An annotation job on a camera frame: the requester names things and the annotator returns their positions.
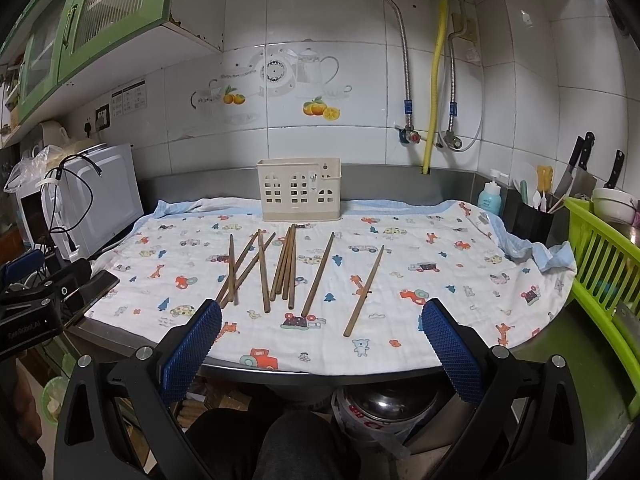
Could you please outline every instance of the chopstick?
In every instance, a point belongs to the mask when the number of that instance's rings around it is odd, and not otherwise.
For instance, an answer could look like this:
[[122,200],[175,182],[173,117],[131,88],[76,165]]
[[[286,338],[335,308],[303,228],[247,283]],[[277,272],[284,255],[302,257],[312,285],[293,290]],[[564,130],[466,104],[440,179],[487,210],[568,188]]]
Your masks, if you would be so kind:
[[358,320],[358,316],[360,315],[360,311],[362,310],[362,305],[364,304],[364,300],[367,299],[367,294],[369,293],[369,289],[371,288],[371,283],[373,283],[373,277],[376,275],[376,271],[378,270],[378,266],[380,264],[380,258],[382,258],[382,253],[385,252],[385,247],[382,246],[380,248],[380,252],[378,253],[378,257],[373,264],[373,268],[369,273],[369,277],[367,278],[367,283],[365,283],[364,288],[360,291],[360,297],[358,298],[358,302],[356,303],[355,308],[353,309],[353,313],[347,323],[347,328],[344,329],[344,333],[342,334],[345,337],[349,337],[351,332],[353,331],[353,327],[356,325],[356,321]]
[[[258,236],[258,233],[255,232],[253,234],[253,236],[251,237],[251,239],[249,240],[249,243],[244,248],[244,250],[242,250],[242,253],[240,253],[240,257],[238,258],[238,260],[236,261],[236,264],[234,265],[234,269],[235,270],[238,270],[240,268],[240,265],[242,265],[242,262],[244,261],[244,258],[249,253],[249,249],[251,248],[251,244],[254,243],[254,240],[257,238],[257,236]],[[240,286],[240,283],[242,283],[242,282],[238,283],[238,280],[234,279],[234,283],[236,284],[236,288],[238,288]],[[227,276],[226,280],[225,280],[225,283],[223,283],[222,286],[220,287],[220,292],[218,293],[218,296],[216,297],[216,303],[220,305],[220,308],[224,308],[221,305],[220,302],[225,297],[225,293],[226,293],[226,290],[228,289],[228,286],[229,286],[229,277]]]
[[329,251],[331,251],[331,244],[334,242],[335,233],[331,233],[329,237],[329,241],[326,244],[326,248],[324,249],[324,254],[322,255],[322,260],[320,261],[320,266],[318,267],[318,272],[316,272],[316,276],[314,278],[314,282],[311,285],[311,290],[309,291],[308,296],[306,297],[305,306],[302,309],[302,313],[300,317],[306,317],[311,310],[311,304],[314,302],[314,297],[316,296],[316,290],[318,290],[318,285],[320,283],[320,278],[322,277],[322,273],[324,272],[324,266],[326,265],[326,261],[329,258]]
[[258,260],[260,261],[260,282],[262,284],[262,304],[264,313],[271,312],[271,301],[269,301],[269,284],[267,283],[267,263],[264,261],[264,243],[262,241],[262,231],[258,231]]
[[229,273],[226,277],[229,288],[229,301],[236,304],[236,256],[234,254],[234,236],[229,235]]
[[564,204],[564,199],[566,198],[567,193],[565,193],[564,195],[562,195],[558,201],[554,204],[554,206],[547,211],[549,214],[555,213],[556,211],[558,211],[560,209],[560,207]]
[[284,274],[282,275],[282,299],[287,300],[289,298],[289,275],[291,274],[292,259],[296,257],[293,253],[293,245],[296,240],[296,225],[291,226],[291,238],[289,239],[289,247],[287,248]]
[[293,310],[296,303],[296,236],[291,245],[291,266],[289,269],[289,310]]
[[[272,234],[269,239],[266,241],[266,243],[264,244],[264,250],[267,249],[267,247],[269,247],[269,244],[271,243],[271,241],[275,238],[276,233]],[[255,264],[258,263],[258,260],[260,259],[260,254],[256,254],[254,256],[254,258],[249,262],[249,264],[246,266],[246,269],[242,272],[242,274],[240,274],[240,277],[236,280],[236,290],[238,290],[240,288],[240,285],[242,285],[242,283],[244,282],[244,280],[246,280],[246,277],[249,275],[249,273],[251,272],[251,270],[255,267]],[[220,300],[220,308],[225,308],[229,303],[229,296],[228,294],[222,299]]]
[[276,273],[273,275],[273,284],[271,285],[271,293],[269,299],[276,301],[278,295],[278,286],[282,282],[282,276],[284,273],[285,260],[287,259],[287,251],[289,250],[289,239],[291,236],[291,227],[287,229],[287,235],[284,238],[284,243],[280,249],[280,257],[278,258],[278,265],[276,266]]

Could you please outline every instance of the white bowl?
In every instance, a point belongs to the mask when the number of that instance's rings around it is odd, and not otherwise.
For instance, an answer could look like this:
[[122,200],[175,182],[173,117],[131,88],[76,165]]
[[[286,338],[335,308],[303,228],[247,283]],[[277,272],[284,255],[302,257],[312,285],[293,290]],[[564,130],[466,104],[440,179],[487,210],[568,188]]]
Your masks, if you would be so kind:
[[605,222],[622,222],[631,225],[636,216],[638,200],[617,189],[598,188],[591,196],[593,211]]

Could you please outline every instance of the utensil holder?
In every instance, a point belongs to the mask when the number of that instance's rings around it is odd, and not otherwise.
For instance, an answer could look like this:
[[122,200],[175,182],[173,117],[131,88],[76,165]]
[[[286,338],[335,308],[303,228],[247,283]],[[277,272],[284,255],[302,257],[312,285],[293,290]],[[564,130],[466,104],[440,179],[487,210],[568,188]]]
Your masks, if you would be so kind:
[[543,213],[520,202],[511,233],[530,242],[546,243],[554,215]]

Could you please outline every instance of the screw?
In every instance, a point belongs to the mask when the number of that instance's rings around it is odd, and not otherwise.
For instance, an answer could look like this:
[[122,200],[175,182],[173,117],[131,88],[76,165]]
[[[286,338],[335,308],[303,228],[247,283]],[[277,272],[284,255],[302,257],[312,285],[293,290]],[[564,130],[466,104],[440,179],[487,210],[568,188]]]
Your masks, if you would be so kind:
[[153,352],[151,346],[142,346],[136,350],[136,357],[141,361],[145,361],[153,355]]
[[500,345],[496,345],[493,348],[491,348],[491,352],[498,359],[506,359],[510,355],[510,352],[504,346],[500,346]]
[[91,356],[90,355],[83,355],[81,358],[78,359],[78,366],[81,367],[81,368],[85,368],[89,364],[91,364]]
[[554,355],[551,358],[551,362],[554,364],[554,366],[558,368],[564,368],[566,366],[566,361],[564,360],[564,357],[562,357],[561,355]]

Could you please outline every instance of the blue bottle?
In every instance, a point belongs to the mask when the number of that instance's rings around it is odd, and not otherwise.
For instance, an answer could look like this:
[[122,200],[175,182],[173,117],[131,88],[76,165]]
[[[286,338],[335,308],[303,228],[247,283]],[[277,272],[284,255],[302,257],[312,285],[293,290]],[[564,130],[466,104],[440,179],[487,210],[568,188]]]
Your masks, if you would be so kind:
[[489,213],[500,215],[502,198],[500,197],[500,186],[496,184],[495,179],[500,178],[501,176],[508,178],[509,176],[498,170],[491,170],[490,175],[492,180],[491,182],[484,184],[484,191],[482,191],[478,197],[478,207],[488,211]]

